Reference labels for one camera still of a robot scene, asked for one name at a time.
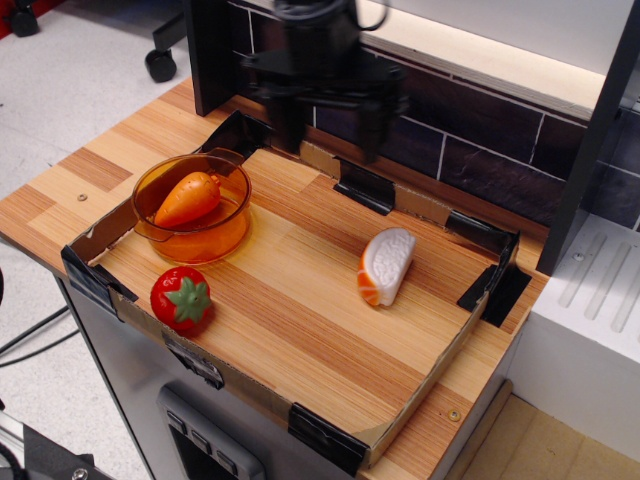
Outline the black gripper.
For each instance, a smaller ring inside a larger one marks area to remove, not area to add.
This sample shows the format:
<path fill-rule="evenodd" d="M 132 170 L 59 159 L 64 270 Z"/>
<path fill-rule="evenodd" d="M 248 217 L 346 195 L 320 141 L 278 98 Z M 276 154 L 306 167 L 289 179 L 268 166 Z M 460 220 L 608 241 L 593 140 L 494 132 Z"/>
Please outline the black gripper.
<path fill-rule="evenodd" d="M 376 161 L 394 113 L 406 108 L 397 64 L 367 52 L 355 32 L 286 29 L 280 49 L 255 53 L 242 66 L 273 128 L 272 145 L 298 154 L 306 134 L 306 105 L 356 110 L 363 162 Z"/>

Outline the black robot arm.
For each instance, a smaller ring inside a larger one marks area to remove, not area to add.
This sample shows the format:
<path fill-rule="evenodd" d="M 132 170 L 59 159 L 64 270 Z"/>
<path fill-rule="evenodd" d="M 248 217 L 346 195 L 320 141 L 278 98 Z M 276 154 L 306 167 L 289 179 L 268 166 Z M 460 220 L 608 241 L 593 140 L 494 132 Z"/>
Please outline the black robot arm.
<path fill-rule="evenodd" d="M 364 161 L 377 160 L 392 121 L 406 109 L 406 74 L 398 64 L 365 51 L 360 37 L 380 28 L 389 9 L 385 1 L 380 20 L 365 27 L 354 1 L 274 3 L 285 47 L 254 54 L 243 66 L 284 149 L 299 150 L 306 135 L 305 107 L 311 105 L 356 112 Z"/>

